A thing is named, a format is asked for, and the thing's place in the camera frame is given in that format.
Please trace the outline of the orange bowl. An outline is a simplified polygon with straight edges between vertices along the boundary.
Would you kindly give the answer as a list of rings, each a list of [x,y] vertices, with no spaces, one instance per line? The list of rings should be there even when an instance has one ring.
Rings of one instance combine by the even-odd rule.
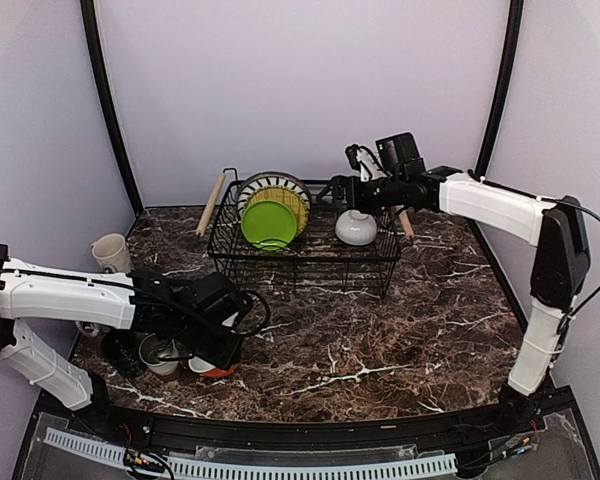
[[[230,366],[227,370],[223,370],[216,367],[209,362],[199,358],[193,357],[187,360],[187,367],[194,373],[210,379],[221,379],[231,376],[235,370],[236,365]]]

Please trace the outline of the white ceramic bowl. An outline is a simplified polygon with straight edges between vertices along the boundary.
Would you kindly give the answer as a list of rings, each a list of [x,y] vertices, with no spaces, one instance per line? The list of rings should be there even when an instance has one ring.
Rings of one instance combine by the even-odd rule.
[[[347,245],[366,246],[377,235],[377,224],[370,214],[352,209],[342,213],[335,225],[336,237]]]

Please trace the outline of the white brown-band cup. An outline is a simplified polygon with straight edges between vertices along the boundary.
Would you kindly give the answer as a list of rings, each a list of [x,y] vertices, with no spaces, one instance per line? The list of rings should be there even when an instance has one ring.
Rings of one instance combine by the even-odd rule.
[[[147,368],[161,380],[177,379],[182,373],[179,352],[174,340],[146,336],[139,346],[139,358]]]

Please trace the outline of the dark green mug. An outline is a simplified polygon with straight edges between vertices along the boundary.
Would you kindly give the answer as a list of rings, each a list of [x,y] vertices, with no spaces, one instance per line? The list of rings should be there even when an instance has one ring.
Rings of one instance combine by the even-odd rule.
[[[104,359],[125,379],[134,379],[143,375],[147,366],[138,353],[136,336],[128,330],[111,330],[101,341]]]

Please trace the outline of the patterned white mug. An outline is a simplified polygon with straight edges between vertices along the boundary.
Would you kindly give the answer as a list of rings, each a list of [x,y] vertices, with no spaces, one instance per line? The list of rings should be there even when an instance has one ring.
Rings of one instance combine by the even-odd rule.
[[[94,323],[76,321],[78,331],[85,337],[95,338],[100,333],[100,327]]]

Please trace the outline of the floral white tall cup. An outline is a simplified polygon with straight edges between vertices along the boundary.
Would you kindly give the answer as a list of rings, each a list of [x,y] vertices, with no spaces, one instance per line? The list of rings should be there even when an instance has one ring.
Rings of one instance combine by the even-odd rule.
[[[91,244],[91,254],[105,273],[130,273],[133,269],[125,237],[110,233]]]

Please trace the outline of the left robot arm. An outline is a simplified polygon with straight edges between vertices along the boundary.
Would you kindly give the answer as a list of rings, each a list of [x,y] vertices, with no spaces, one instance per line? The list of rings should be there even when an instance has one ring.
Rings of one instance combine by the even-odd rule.
[[[104,381],[57,354],[27,319],[154,334],[183,345],[214,368],[229,370],[245,339],[236,328],[252,307],[249,293],[218,272],[192,280],[146,269],[102,274],[49,269],[11,257],[0,244],[0,361],[65,408],[82,410],[83,421],[100,436],[121,427]]]

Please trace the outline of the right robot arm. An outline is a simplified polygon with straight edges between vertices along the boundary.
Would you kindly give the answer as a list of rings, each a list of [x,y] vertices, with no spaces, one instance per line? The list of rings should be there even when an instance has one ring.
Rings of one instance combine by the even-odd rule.
[[[453,167],[429,169],[410,132],[375,145],[374,150],[348,146],[345,155],[354,175],[336,175],[324,188],[341,210],[377,214],[400,207],[443,212],[489,225],[535,247],[531,316],[507,381],[511,390],[531,396],[559,354],[568,317],[590,269],[579,201],[522,193]]]

